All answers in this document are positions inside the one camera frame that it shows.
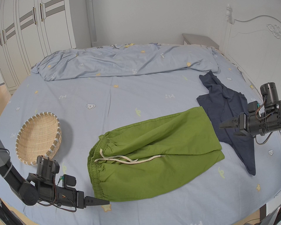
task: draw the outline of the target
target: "bed sheet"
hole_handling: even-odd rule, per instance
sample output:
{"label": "bed sheet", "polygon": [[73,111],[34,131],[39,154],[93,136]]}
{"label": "bed sheet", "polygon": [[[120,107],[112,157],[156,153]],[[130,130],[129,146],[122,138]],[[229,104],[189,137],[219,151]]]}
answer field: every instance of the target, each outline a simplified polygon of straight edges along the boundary
{"label": "bed sheet", "polygon": [[[261,102],[235,65],[218,52],[214,57],[221,70],[214,74],[223,84],[242,92],[248,102]],[[54,157],[60,164],[56,183],[60,175],[75,176],[75,188],[94,196],[87,157],[98,136],[131,123],[199,106],[196,98],[208,93],[199,74],[205,73],[179,70],[47,82],[31,73],[0,116],[0,139],[11,152],[13,165],[26,178],[29,172],[36,172],[36,167],[25,165],[16,157],[17,133],[32,115],[53,112],[62,128],[62,143]],[[0,182],[0,197],[38,224],[233,224],[280,191],[280,138],[274,132],[265,145],[255,145],[256,176],[246,171],[233,148],[222,142],[221,145],[224,160],[181,188],[151,199],[88,206],[71,213],[39,204],[25,206],[4,180]]]}

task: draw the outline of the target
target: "nightstand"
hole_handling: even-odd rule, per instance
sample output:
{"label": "nightstand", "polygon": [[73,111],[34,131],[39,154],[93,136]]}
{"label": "nightstand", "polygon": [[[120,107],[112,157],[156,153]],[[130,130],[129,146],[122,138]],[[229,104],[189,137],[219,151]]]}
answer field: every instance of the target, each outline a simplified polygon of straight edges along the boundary
{"label": "nightstand", "polygon": [[184,45],[185,44],[201,44],[206,45],[207,47],[215,47],[216,49],[219,49],[219,45],[215,43],[211,38],[201,35],[195,35],[195,34],[182,34],[184,39]]}

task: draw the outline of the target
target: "woven basket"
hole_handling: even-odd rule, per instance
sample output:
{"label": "woven basket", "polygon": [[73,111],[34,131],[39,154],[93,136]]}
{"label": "woven basket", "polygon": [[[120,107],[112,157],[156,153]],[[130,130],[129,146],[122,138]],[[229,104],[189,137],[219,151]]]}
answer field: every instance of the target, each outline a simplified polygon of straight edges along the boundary
{"label": "woven basket", "polygon": [[52,159],[62,141],[60,122],[50,112],[42,112],[29,118],[20,129],[16,140],[16,154],[21,162],[37,165],[37,156]]}

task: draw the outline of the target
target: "cabinet handle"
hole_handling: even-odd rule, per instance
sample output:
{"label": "cabinet handle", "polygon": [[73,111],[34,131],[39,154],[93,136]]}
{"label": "cabinet handle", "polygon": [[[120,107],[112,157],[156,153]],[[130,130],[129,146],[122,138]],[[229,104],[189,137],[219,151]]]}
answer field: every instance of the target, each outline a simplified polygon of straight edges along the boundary
{"label": "cabinet handle", "polygon": [[40,3],[41,21],[43,22],[44,18],[43,18],[42,6],[43,6],[43,4]]}
{"label": "cabinet handle", "polygon": [[6,44],[6,41],[5,41],[5,36],[4,36],[4,30],[2,30],[2,34],[3,34],[4,44]]}
{"label": "cabinet handle", "polygon": [[32,12],[33,12],[33,22],[34,22],[35,24],[37,24],[36,18],[35,18],[35,8],[34,8],[34,7],[33,7],[33,9],[32,9]]}

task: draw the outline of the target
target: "white wardrobe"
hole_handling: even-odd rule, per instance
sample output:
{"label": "white wardrobe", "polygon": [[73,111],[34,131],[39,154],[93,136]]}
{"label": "white wardrobe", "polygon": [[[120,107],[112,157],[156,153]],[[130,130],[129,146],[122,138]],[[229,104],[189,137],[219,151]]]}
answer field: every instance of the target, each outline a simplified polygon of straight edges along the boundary
{"label": "white wardrobe", "polygon": [[0,1],[0,73],[11,94],[44,57],[91,47],[85,0]]}

